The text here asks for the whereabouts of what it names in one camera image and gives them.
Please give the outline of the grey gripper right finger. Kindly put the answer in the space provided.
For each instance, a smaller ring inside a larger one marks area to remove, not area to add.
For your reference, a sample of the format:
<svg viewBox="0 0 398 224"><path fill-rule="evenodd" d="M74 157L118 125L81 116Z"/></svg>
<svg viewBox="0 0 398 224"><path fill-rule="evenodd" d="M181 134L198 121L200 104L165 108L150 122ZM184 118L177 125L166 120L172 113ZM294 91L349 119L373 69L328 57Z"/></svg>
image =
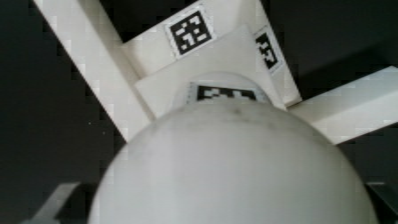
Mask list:
<svg viewBox="0 0 398 224"><path fill-rule="evenodd" d="M365 183L376 215L398 217L398 193L385 182Z"/></svg>

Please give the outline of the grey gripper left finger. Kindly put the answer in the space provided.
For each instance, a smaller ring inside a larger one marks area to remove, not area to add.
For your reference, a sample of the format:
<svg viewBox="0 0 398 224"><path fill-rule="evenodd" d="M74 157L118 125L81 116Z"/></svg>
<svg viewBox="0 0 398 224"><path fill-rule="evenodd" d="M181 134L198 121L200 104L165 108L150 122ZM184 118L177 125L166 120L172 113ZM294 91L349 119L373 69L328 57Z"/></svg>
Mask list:
<svg viewBox="0 0 398 224"><path fill-rule="evenodd" d="M62 183L56 186L31 218L23 220L19 224L62 224L56 216L60 214L67 199L71 198L78 186L78 182Z"/></svg>

